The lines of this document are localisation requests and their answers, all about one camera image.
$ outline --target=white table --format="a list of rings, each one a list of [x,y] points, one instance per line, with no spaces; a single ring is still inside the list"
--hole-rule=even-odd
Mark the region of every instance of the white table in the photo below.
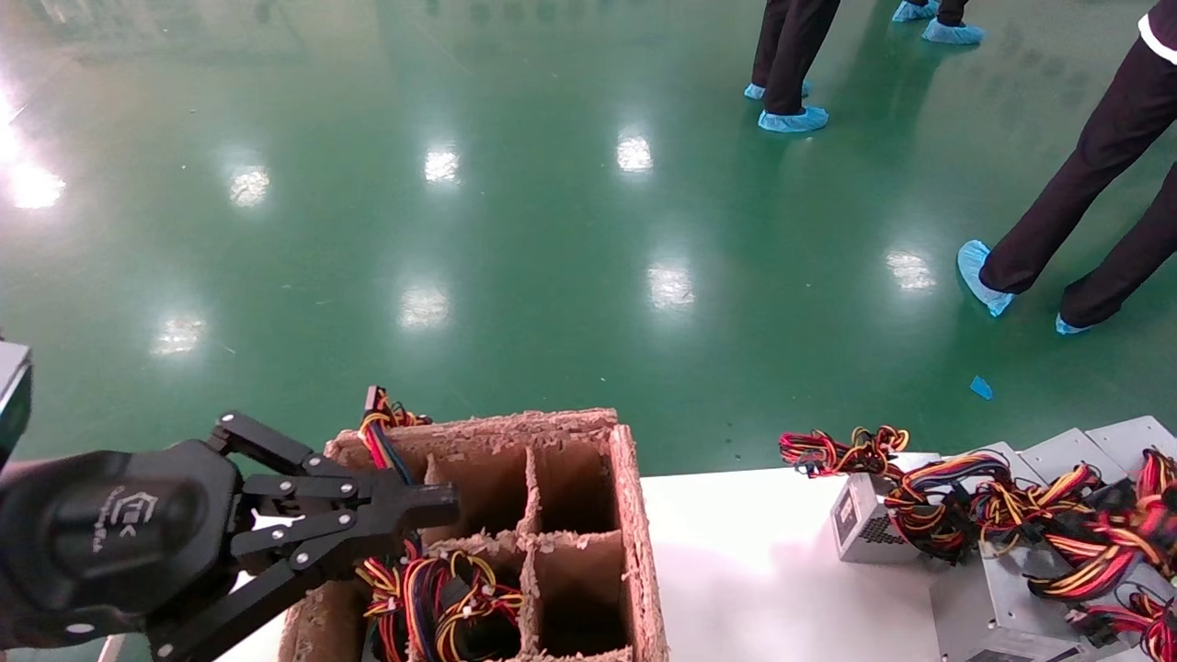
[[[844,478],[792,469],[643,478],[674,662],[938,662],[916,567],[838,561]],[[220,662],[278,658],[275,618]]]

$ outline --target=epoxy floor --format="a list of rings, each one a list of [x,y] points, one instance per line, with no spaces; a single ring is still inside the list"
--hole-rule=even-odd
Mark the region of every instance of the epoxy floor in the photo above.
[[[831,124],[780,137],[740,95],[758,0],[4,0],[19,455],[161,448],[230,408],[318,445],[370,383],[440,419],[616,406],[646,474],[774,466],[786,429],[960,451],[1177,425],[1173,269],[1052,330],[1170,135],[1006,318],[955,273],[1062,163],[1149,6],[975,2],[989,40],[960,51],[845,0],[810,77]]]

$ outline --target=black pants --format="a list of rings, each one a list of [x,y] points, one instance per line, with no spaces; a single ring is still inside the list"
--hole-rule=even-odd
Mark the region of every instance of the black pants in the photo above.
[[[752,82],[765,88],[765,111],[802,114],[802,82],[830,32],[839,1],[769,0],[752,65]]]
[[[1096,197],[1177,119],[1177,66],[1137,39],[1083,127],[1079,144],[1033,206],[998,241],[980,271],[985,286],[1033,285]],[[1098,324],[1177,251],[1177,165],[1141,220],[1091,273],[1063,294],[1063,320]]]
[[[927,5],[927,0],[907,0],[917,7],[924,7]],[[936,12],[936,20],[949,27],[957,27],[964,25],[964,6],[969,4],[969,0],[942,0],[940,8]]]

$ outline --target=blue shoe cover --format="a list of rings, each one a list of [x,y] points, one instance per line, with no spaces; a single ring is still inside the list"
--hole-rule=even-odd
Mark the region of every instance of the blue shoe cover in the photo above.
[[[767,111],[760,113],[760,120],[756,124],[760,128],[776,131],[779,133],[804,133],[817,131],[830,121],[830,113],[817,106],[805,106],[805,112],[799,115],[774,115]]]
[[[939,19],[927,24],[927,29],[924,31],[924,39],[936,41],[937,44],[971,46],[973,44],[980,44],[980,40],[984,38],[985,31],[977,26],[960,25],[957,27],[949,27],[942,24]]]
[[[1090,326],[1071,326],[1070,324],[1063,322],[1063,316],[1055,316],[1055,331],[1058,331],[1059,336],[1073,336],[1076,333],[1082,333],[1091,329]]]
[[[895,11],[891,16],[892,22],[905,24],[911,21],[926,21],[927,19],[936,18],[936,13],[940,11],[940,4],[936,0],[927,0],[927,4],[920,7],[919,5],[912,5],[907,0],[899,2],[899,7]]]
[[[969,290],[972,291],[972,296],[985,304],[989,315],[998,317],[1013,300],[1013,294],[990,290],[980,282],[980,267],[985,266],[986,258],[989,258],[989,246],[973,239],[960,246],[960,251],[957,253],[957,269],[960,270],[960,276],[969,285]]]
[[[802,99],[809,97],[810,84],[807,80],[802,81]],[[754,82],[749,82],[747,87],[744,88],[744,95],[753,101],[759,101],[764,99],[764,88]]]

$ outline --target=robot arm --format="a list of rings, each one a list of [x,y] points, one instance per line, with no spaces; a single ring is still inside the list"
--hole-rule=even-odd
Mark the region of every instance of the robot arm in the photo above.
[[[0,342],[0,360],[14,346]],[[8,451],[27,423],[8,418],[28,410],[25,356],[0,399]],[[231,454],[277,474],[242,479]],[[254,531],[254,512],[300,519]],[[405,530],[457,517],[452,485],[346,469],[240,412],[158,452],[14,463],[0,474],[0,650],[141,631],[157,662],[212,661],[357,560],[399,555]],[[255,578],[230,593],[242,570]]]

